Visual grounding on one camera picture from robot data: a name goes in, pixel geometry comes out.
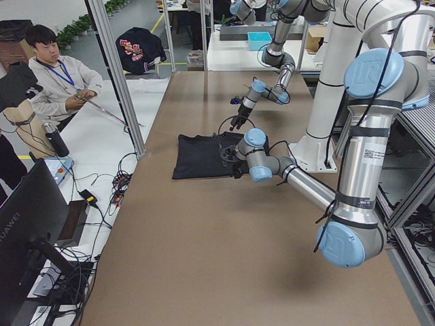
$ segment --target metal pole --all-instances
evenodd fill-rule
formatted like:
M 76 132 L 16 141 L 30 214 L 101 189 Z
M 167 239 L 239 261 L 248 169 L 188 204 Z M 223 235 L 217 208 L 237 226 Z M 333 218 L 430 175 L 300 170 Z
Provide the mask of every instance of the metal pole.
M 172 72 L 175 72 L 177 69 L 175 68 L 174 45 L 172 43 L 171 23 L 169 22 L 168 4 L 166 3 L 166 1 L 167 0 L 162 1 L 164 25 L 166 28 L 166 36 L 168 38 L 169 54 L 171 55 Z
M 105 7 L 101 0 L 85 0 L 85 4 L 95 30 L 95 36 L 97 37 L 107 72 L 114 87 L 116 98 L 128 126 L 127 130 L 133 147 L 139 157 L 144 156 L 145 145 L 143 144 L 143 137 L 139 129 L 135 109 L 123 74 L 120 57 L 114 43 L 115 38 L 111 33 Z
M 305 20 L 304 22 L 304 33 L 302 34 L 302 43 L 300 45 L 299 49 L 299 59 L 298 59 L 298 66 L 296 67 L 296 71 L 300 71 L 300 68 L 302 66 L 302 58 L 304 57 L 305 53 L 305 43 L 307 42 L 307 36 L 308 36 L 308 22 Z
M 203 31 L 203 56 L 204 56 L 204 71 L 207 71 L 207 27 L 205 24 L 205 1 L 200 0 L 201 8 L 201 29 Z
M 214 1 L 210 1 L 210 27 L 211 27 L 211 32 L 214 33 L 215 32 L 215 18 L 214 18 L 214 7 L 213 7 L 213 2 Z

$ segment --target blue lanyard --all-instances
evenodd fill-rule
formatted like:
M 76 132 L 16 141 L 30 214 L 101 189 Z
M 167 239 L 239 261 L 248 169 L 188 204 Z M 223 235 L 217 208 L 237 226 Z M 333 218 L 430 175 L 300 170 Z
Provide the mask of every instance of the blue lanyard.
M 73 79 L 71 78 L 71 76 L 70 76 L 70 74 L 69 74 L 69 72 L 68 72 L 68 70 L 67 70 L 65 64 L 64 64 L 62 61 L 57 60 L 57 62 L 59 62 L 59 64 L 60 64 L 60 68 L 62 69 L 62 71 L 64 72 L 64 74 L 67 76 L 68 79 L 65 78 L 65 77 L 63 77 L 63 76 L 62 76 L 60 73 L 58 73 L 57 71 L 55 71 L 55 70 L 53 69 L 53 67 L 51 67 L 50 65 L 47 65 L 47 64 L 45 64 L 45 63 L 43 63 L 43 62 L 41 62 L 41 61 L 39 61 L 39 60 L 37 60 L 37 61 L 38 61 L 38 63 L 40 63 L 41 65 L 43 65 L 43 66 L 49 68 L 49 70 L 51 70 L 51 72 L 55 73 L 59 78 L 62 78 L 63 80 L 65 80 L 65 81 L 66 81 L 68 84 L 70 84 L 71 86 L 74 86 L 74 85 L 75 85 L 75 83 L 74 83 Z

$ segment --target man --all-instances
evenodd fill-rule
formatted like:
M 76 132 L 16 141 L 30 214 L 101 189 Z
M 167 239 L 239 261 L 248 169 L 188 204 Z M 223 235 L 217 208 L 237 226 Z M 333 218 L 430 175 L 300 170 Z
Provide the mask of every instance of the man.
M 232 16 L 230 12 L 231 0 L 213 0 L 213 15 L 218 22 L 222 21 L 223 16 L 228 19 Z M 267 1 L 256 0 L 251 3 L 252 8 L 256 12 L 256 21 L 265 22 L 267 12 Z
M 29 67 L 44 88 L 31 99 L 32 108 L 59 122 L 57 127 L 62 130 L 83 107 L 84 99 L 100 93 L 103 78 L 79 60 L 61 56 L 51 29 L 31 26 L 25 39 L 36 55 L 29 60 Z
M 0 131 L 0 179 L 5 181 L 8 187 L 15 189 L 20 183 L 21 177 L 26 174 L 26 166 L 18 159 L 14 148 Z M 0 206 L 6 198 L 5 190 L 0 185 Z
M 199 0 L 186 0 L 186 5 L 189 11 L 190 29 L 192 29 L 192 50 L 203 50 L 203 30 L 201 26 L 201 5 Z M 206 26 L 210 26 L 210 1 L 203 2 L 205 10 Z M 207 44 L 209 43 L 210 35 L 207 29 Z

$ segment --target huawei logo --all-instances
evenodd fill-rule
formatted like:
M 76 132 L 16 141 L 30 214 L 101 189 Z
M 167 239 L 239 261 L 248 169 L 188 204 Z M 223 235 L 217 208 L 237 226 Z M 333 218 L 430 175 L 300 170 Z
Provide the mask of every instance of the huawei logo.
M 20 219 L 20 214 L 15 213 L 12 215 L 11 219 L 9 220 L 9 222 L 6 224 L 6 226 L 2 229 L 2 231 L 0 232 L 0 242 L 2 242 L 7 234 L 9 234 L 10 230 L 12 230 L 13 226 L 15 225 L 15 223 Z

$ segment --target computer monitor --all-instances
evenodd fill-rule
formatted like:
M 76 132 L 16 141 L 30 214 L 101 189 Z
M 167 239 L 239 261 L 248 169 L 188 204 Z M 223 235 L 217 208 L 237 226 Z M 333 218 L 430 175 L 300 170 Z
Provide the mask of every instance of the computer monitor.
M 63 195 L 38 160 L 0 206 L 0 325 L 13 325 L 46 259 L 63 259 L 52 245 L 67 215 Z M 50 253 L 35 248 L 37 239 Z

